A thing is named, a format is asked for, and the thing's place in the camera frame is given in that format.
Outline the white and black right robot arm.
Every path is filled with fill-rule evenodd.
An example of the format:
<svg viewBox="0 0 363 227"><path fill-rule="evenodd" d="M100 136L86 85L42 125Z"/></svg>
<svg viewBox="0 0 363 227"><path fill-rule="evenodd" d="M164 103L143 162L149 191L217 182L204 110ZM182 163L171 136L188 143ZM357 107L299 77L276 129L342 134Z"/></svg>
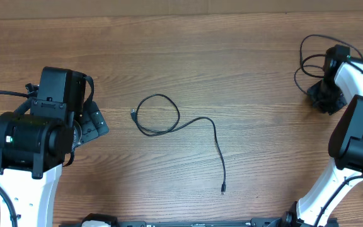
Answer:
<svg viewBox="0 0 363 227"><path fill-rule="evenodd" d="M325 59L321 80L305 92L313 107L330 115L344 113L328 143L329 162L310 191L272 226L326 226L330 214L363 181L363 57L351 46L335 45Z"/></svg>

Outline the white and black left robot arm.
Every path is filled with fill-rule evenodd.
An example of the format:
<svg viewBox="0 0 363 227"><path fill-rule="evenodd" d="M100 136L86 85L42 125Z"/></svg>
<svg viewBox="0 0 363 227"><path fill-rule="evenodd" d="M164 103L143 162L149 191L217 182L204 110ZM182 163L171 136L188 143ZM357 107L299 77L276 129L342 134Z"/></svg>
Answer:
<svg viewBox="0 0 363 227"><path fill-rule="evenodd" d="M26 101L0 115L1 226L52 226L63 168L109 131L87 86L91 76L45 67L38 85L26 85Z"/></svg>

